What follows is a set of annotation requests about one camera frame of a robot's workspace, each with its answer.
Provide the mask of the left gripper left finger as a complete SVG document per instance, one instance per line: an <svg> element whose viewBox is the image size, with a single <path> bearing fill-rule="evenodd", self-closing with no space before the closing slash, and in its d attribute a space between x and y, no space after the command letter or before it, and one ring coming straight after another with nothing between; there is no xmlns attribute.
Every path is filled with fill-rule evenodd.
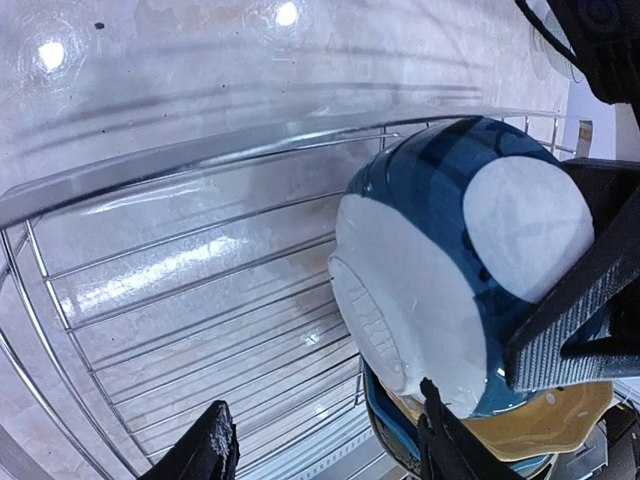
<svg viewBox="0 0 640 480"><path fill-rule="evenodd" d="M233 480L240 459L236 425L223 400L215 400L140 480Z"/></svg>

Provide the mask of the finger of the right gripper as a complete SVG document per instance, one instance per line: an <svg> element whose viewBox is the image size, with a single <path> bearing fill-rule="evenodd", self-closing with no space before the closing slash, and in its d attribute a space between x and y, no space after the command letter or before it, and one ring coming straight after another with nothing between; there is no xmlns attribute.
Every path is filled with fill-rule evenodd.
<svg viewBox="0 0 640 480"><path fill-rule="evenodd" d="M506 382L514 391L639 373L639 164L579 158L565 165L595 216L596 240L506 345ZM574 341L605 306L618 332Z"/></svg>

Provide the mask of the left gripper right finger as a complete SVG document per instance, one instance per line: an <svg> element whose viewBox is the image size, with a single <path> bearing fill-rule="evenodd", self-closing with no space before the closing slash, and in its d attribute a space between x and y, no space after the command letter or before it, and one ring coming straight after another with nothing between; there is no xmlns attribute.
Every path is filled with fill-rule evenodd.
<svg viewBox="0 0 640 480"><path fill-rule="evenodd" d="M421 479L521 479L442 403L431 380L424 378L420 389L425 397L417 426Z"/></svg>

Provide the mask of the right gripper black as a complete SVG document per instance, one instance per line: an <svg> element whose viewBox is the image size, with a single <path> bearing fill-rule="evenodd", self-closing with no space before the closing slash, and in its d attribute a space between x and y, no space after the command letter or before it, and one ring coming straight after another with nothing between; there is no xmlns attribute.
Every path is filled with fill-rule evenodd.
<svg viewBox="0 0 640 480"><path fill-rule="evenodd" d="M516 5L534 29L585 75L596 98L607 104L639 104L637 1L550 1L568 46L544 26L525 1Z"/></svg>

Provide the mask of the white blue-rimmed bowl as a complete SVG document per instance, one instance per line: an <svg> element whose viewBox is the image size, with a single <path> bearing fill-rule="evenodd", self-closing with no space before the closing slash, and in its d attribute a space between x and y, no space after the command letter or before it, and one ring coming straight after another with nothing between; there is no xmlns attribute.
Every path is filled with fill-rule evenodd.
<svg viewBox="0 0 640 480"><path fill-rule="evenodd" d="M588 204L562 164L487 117L444 121L382 151L349 182L328 260L366 365L399 396L431 380L459 418L533 397L503 351L593 244Z"/></svg>

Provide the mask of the yellow oval dish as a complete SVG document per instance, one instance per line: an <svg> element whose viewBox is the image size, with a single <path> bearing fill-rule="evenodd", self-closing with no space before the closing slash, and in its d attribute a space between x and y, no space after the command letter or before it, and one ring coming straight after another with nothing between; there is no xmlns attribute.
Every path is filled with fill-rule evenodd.
<svg viewBox="0 0 640 480"><path fill-rule="evenodd" d="M502 378L487 380L482 390L437 387L454 417L506 462L576 450L613 400L610 381L529 392L510 390Z"/></svg>

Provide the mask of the pale green checked bowl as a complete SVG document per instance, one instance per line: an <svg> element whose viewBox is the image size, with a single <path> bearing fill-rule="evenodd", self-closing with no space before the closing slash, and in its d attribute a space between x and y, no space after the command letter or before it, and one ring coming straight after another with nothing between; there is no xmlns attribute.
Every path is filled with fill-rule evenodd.
<svg viewBox="0 0 640 480"><path fill-rule="evenodd" d="M558 41L569 50L572 49L546 1L537 1L533 5L533 12ZM539 80L546 80L552 70L577 84L585 80L584 74L566 60L533 26L529 32L529 52L534 74Z"/></svg>

